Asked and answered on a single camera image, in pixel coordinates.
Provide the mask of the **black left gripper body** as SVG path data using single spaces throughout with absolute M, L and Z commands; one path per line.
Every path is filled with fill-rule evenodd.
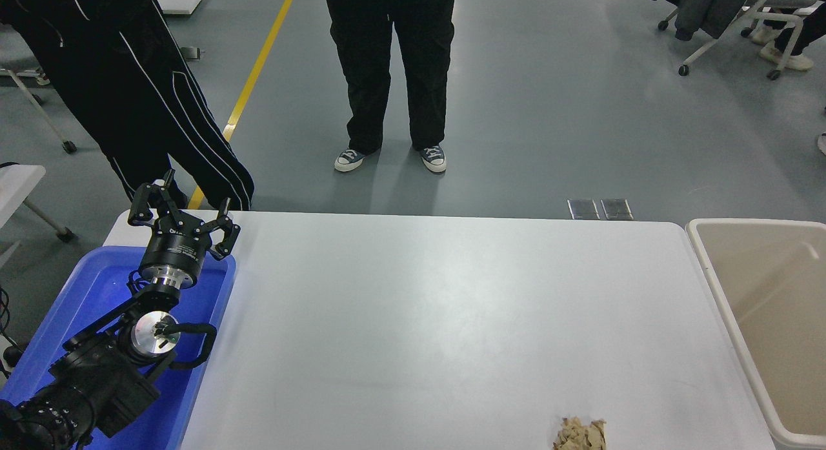
M 186 278 L 198 278 L 203 270 L 207 250 L 212 246 L 209 235 L 193 235 L 188 229 L 178 231 L 169 223 L 155 220 L 145 255 L 139 265 L 143 278 L 153 278 L 163 268 L 172 268 Z

